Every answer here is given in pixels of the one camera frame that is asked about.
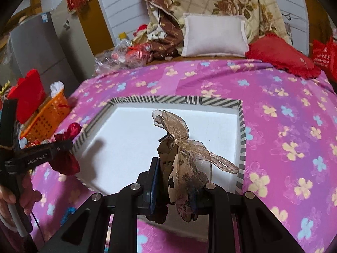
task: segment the metal bolt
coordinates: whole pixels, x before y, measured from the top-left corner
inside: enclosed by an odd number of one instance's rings
[[[248,199],[254,199],[255,194],[253,192],[247,191],[245,193],[245,197],[248,198]]]
[[[98,200],[100,200],[101,199],[101,197],[102,197],[102,195],[101,194],[99,194],[99,193],[95,193],[95,194],[92,194],[92,196],[91,196],[91,199],[93,200],[93,201],[98,201]]]
[[[135,182],[132,185],[130,185],[130,187],[132,190],[138,190],[140,188],[140,184]]]
[[[215,189],[215,187],[216,186],[215,186],[215,184],[213,184],[213,182],[209,182],[209,183],[206,184],[206,188],[207,189],[211,189],[212,190],[212,189]]]

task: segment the pink bedsheet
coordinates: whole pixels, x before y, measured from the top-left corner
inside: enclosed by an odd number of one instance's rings
[[[202,95],[243,100],[247,157],[243,190],[272,210],[307,253],[322,253],[337,233],[337,97],[322,72],[305,81],[253,60],[189,61],[96,77],[80,85],[71,122],[85,127],[111,97]],[[92,192],[75,177],[37,168],[43,194],[34,207],[46,239],[66,212]],[[41,237],[34,226],[40,247]],[[205,252],[207,245],[138,222],[138,252]]]

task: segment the striped border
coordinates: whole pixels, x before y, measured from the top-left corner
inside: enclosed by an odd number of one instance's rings
[[[246,165],[246,126],[243,116],[243,107],[241,100],[222,99],[201,96],[179,96],[179,95],[162,95],[162,96],[129,96],[115,97],[103,107],[103,109],[90,121],[89,125],[81,132],[80,136],[74,142],[71,150],[72,154],[77,153],[85,140],[90,136],[93,127],[115,104],[123,103],[165,103],[165,104],[191,104],[191,105],[211,105],[223,108],[237,109],[239,112],[239,128],[240,128],[240,157],[239,157],[239,173],[237,175],[235,193],[242,193],[243,178],[245,175]]]

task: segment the hand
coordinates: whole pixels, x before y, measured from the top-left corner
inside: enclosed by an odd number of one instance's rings
[[[40,201],[42,195],[39,191],[33,190],[33,184],[28,173],[22,179],[22,187],[24,191],[21,194],[19,203],[24,208],[25,214],[29,215],[32,212],[34,203]],[[16,198],[9,189],[0,186],[0,214],[6,220],[6,222],[12,226],[15,226],[6,203],[14,204],[16,203]]]

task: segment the orange basket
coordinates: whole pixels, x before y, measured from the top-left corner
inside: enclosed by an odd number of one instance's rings
[[[20,138],[26,138],[29,142],[49,139],[59,126],[59,124],[70,113],[68,101],[61,90],[52,98],[38,113],[31,124],[25,128]]]

